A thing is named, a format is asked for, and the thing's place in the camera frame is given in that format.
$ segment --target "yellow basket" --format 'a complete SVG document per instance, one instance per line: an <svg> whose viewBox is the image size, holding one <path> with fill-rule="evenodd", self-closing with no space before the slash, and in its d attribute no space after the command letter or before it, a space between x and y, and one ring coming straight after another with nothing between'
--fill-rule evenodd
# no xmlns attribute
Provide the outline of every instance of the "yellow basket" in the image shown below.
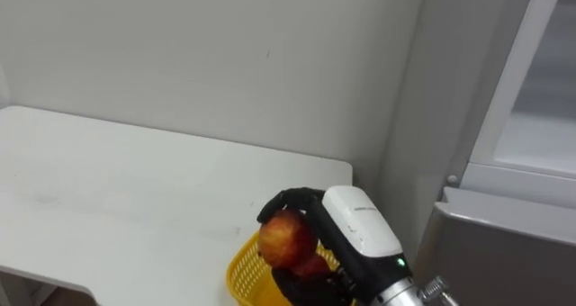
<svg viewBox="0 0 576 306"><path fill-rule="evenodd" d="M270 266L258 255L258 232L242 247L234 257L226 272L226 285L241 306L291 306L282 296ZM323 256L332 270L338 261L318 244L316 252Z"/></svg>

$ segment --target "white table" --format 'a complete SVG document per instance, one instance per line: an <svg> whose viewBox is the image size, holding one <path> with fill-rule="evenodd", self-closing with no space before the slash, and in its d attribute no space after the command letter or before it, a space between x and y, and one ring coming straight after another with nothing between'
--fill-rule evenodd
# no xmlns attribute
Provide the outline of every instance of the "white table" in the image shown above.
<svg viewBox="0 0 576 306"><path fill-rule="evenodd" d="M103 306L229 305L229 261L284 188L349 164L63 113L0 111L0 270Z"/></svg>

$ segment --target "white wall corner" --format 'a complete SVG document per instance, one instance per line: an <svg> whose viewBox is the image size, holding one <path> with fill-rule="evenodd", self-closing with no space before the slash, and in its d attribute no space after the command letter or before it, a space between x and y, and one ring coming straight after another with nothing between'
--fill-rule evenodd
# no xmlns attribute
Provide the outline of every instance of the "white wall corner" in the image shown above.
<svg viewBox="0 0 576 306"><path fill-rule="evenodd" d="M10 103L10 91L2 65L0 65L0 108L6 107Z"/></svg>

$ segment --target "black robotic finger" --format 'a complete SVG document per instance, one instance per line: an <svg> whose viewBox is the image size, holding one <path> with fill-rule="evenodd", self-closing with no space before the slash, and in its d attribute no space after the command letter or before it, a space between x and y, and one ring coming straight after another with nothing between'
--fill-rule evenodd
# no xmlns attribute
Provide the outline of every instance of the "black robotic finger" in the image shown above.
<svg viewBox="0 0 576 306"><path fill-rule="evenodd" d="M335 274L300 278L290 270L272 269L272 276L293 306L349 306L352 303L349 294L335 280Z"/></svg>
<svg viewBox="0 0 576 306"><path fill-rule="evenodd" d="M324 195L323 190L311 188L292 188L282 190L272 200L270 200L256 217L259 223L270 221L276 212L284 208L306 211L311 203L321 200Z"/></svg>

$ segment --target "red apple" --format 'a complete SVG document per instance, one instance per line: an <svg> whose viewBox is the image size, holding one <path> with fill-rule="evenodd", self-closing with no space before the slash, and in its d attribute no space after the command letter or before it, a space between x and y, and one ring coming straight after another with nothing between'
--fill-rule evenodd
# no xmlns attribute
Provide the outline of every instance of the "red apple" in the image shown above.
<svg viewBox="0 0 576 306"><path fill-rule="evenodd" d="M316 251L318 239L299 211L282 210L260 227L258 250L271 266L290 268Z"/></svg>
<svg viewBox="0 0 576 306"><path fill-rule="evenodd" d="M326 275L331 272L328 262L324 257L317 254L310 257L303 263L293 267L292 272L299 277L308 277L311 275Z"/></svg>

